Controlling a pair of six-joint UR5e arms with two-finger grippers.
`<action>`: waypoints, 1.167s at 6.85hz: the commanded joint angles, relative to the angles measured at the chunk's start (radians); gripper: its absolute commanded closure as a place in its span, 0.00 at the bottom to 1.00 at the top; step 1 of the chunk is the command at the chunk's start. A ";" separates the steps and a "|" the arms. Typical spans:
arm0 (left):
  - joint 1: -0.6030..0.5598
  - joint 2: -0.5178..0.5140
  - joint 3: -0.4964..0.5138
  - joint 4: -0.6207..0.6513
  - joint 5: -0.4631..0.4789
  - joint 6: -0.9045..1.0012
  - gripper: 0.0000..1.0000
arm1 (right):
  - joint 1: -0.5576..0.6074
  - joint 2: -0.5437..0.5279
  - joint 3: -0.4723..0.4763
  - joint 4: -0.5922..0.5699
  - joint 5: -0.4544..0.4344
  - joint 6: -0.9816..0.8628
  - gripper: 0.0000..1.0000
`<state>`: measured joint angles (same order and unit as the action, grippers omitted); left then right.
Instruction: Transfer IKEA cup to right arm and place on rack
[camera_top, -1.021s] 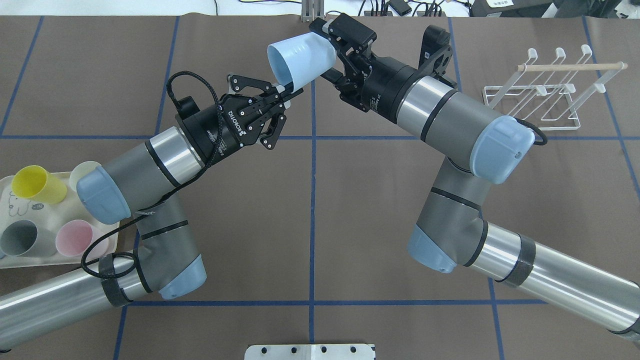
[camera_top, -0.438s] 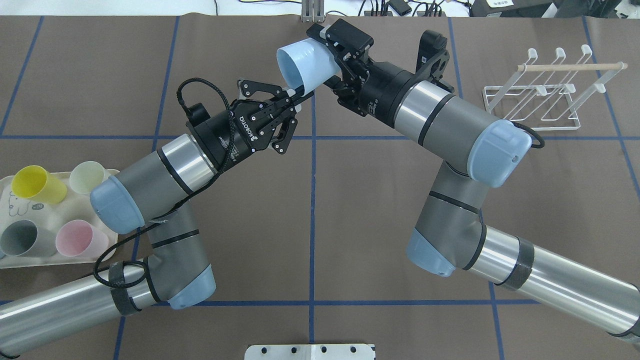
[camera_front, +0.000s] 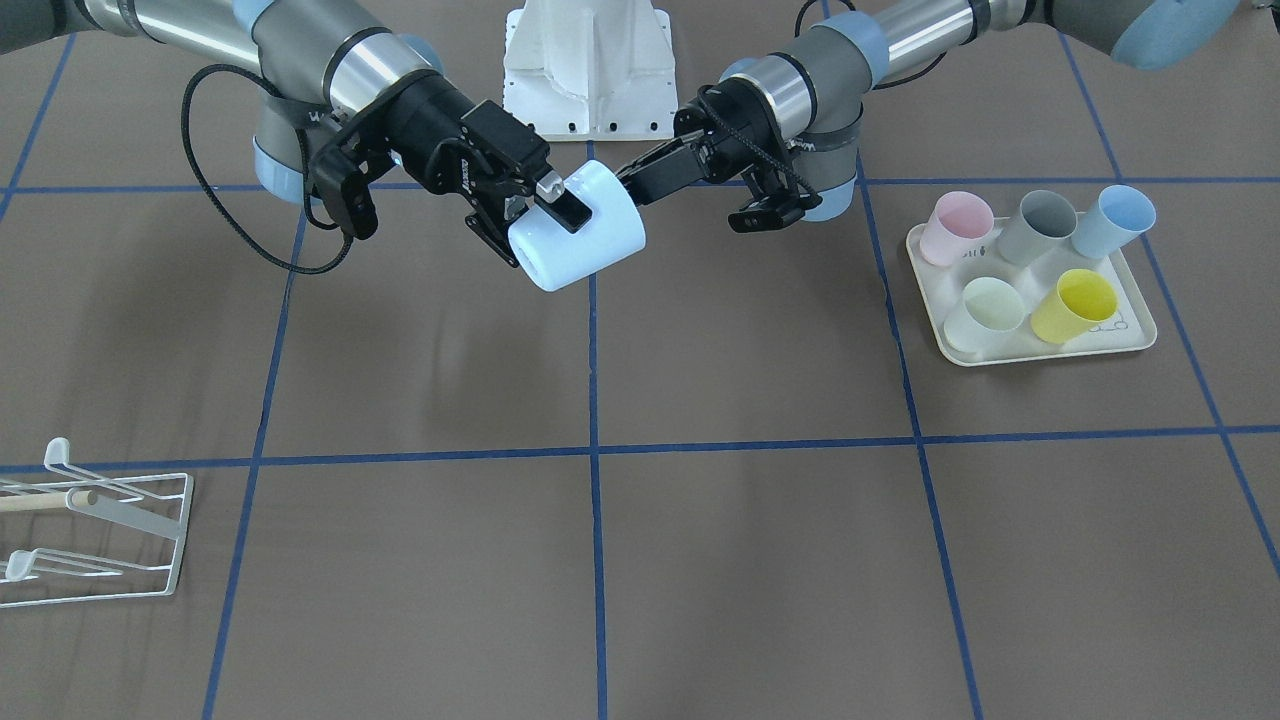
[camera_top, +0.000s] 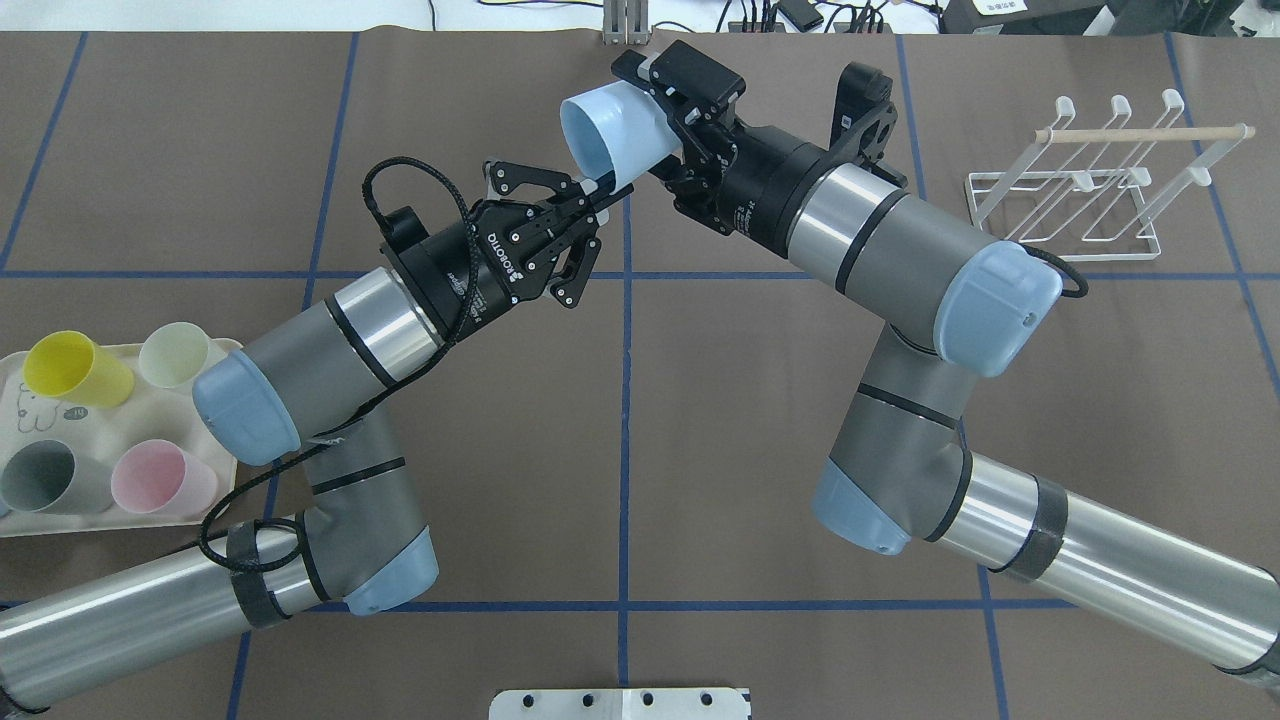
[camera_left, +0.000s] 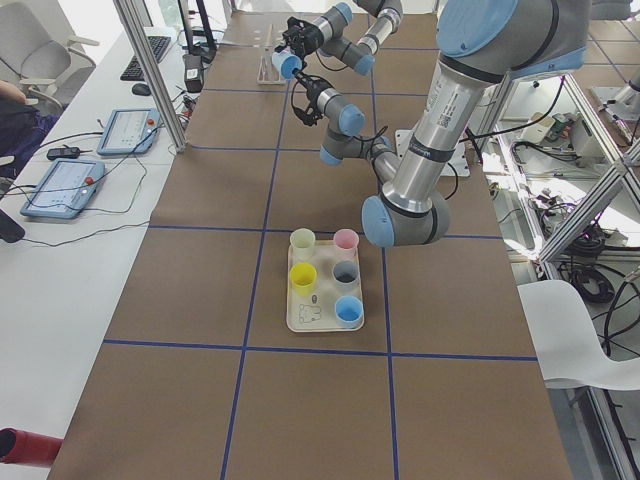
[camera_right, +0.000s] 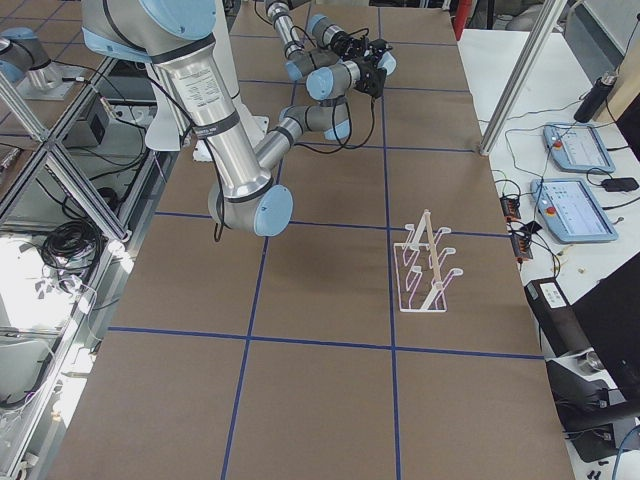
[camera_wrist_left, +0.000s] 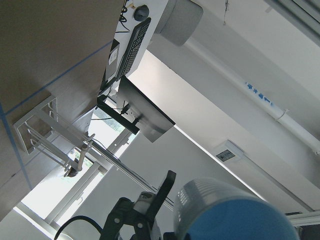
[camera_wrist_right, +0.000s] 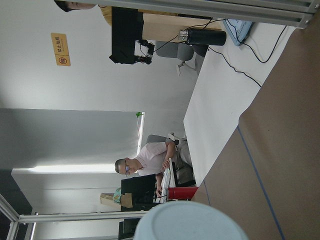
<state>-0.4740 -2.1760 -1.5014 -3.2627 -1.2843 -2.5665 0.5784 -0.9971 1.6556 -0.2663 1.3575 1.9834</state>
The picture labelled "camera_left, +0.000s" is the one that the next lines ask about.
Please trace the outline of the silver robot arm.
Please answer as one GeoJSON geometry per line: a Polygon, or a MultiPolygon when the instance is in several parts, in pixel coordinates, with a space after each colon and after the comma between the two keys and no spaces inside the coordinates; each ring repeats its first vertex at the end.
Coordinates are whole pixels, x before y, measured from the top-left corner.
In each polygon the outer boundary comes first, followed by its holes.
{"type": "Polygon", "coordinates": [[[429,244],[449,226],[449,210],[437,181],[485,90],[512,78],[549,78],[584,62],[591,16],[587,1],[450,1],[439,18],[439,57],[422,117],[403,155],[381,136],[364,138],[365,118],[328,81],[305,73],[312,53],[332,56],[360,74],[371,71],[383,41],[403,18],[398,1],[366,1],[374,25],[357,42],[344,29],[349,6],[337,4],[313,21],[290,19],[284,43],[272,57],[288,79],[302,85],[309,101],[298,112],[306,124],[326,119],[321,158],[339,164],[367,160],[380,182],[362,207],[367,239],[379,247],[429,244]]]}
{"type": "Polygon", "coordinates": [[[291,79],[305,68],[306,57],[317,53],[338,59],[362,76],[368,75],[381,44],[397,32],[403,7],[399,1],[358,1],[356,5],[375,18],[357,42],[344,34],[353,20],[353,12],[350,6],[340,2],[312,21],[289,18],[287,29],[282,33],[283,43],[271,55],[272,65],[284,78],[291,79]]]}

